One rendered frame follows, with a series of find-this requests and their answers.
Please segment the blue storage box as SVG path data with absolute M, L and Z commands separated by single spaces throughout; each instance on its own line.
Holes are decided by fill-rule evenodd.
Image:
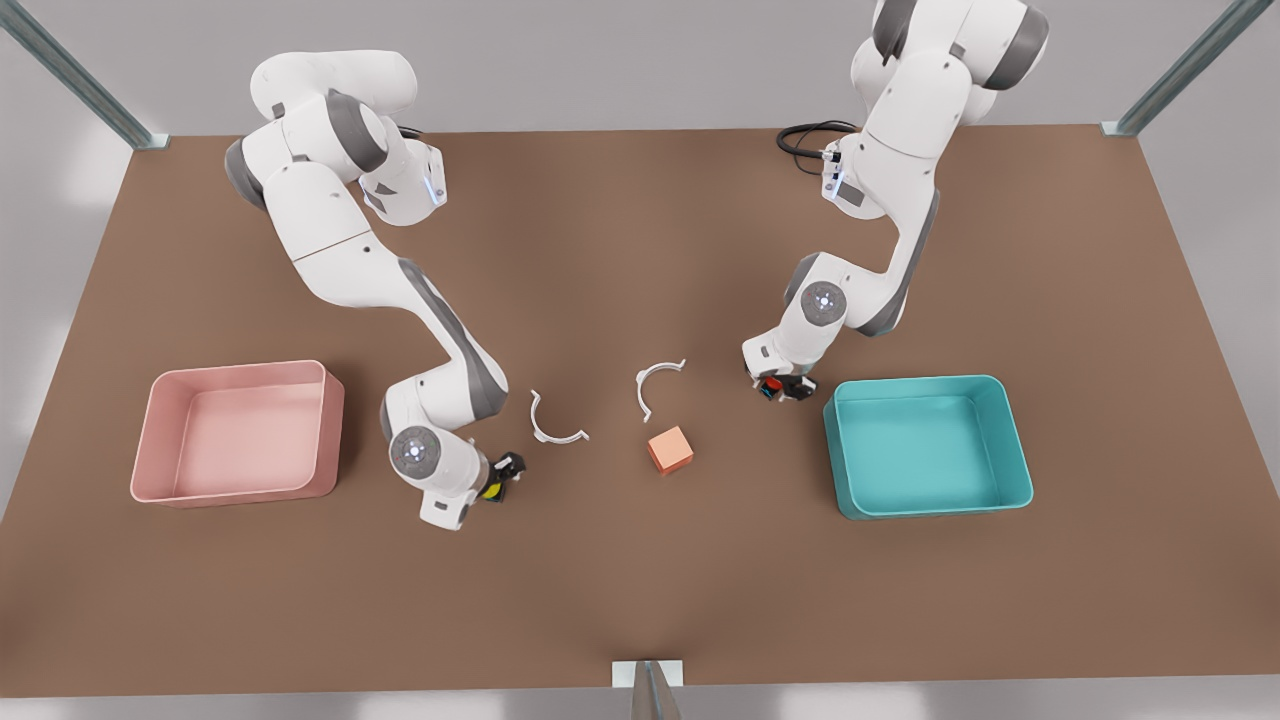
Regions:
M 850 520 L 998 512 L 1034 498 L 1007 391 L 992 375 L 847 380 L 823 420 Z

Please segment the pink storage box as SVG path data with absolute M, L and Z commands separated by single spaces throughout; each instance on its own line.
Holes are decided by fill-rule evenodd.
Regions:
M 165 372 L 150 388 L 131 496 L 196 509 L 329 495 L 344 402 L 316 360 Z

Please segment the orange cube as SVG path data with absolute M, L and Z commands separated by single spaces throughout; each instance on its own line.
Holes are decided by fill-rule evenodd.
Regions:
M 662 477 L 687 466 L 694 459 L 692 446 L 680 427 L 671 427 L 652 437 L 646 442 L 646 451 Z

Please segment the silver frame post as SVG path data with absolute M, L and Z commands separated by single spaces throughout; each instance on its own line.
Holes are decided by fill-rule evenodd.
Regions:
M 132 150 L 164 150 L 169 146 L 169 135 L 147 129 L 18 0 L 0 0 L 0 28 Z
M 682 720 L 672 692 L 684 687 L 682 660 L 614 661 L 611 682 L 631 689 L 630 720 Z
M 1231 0 L 1228 8 L 1152 83 L 1117 120 L 1103 120 L 1107 137 L 1137 137 L 1240 35 L 1275 4 L 1275 0 Z

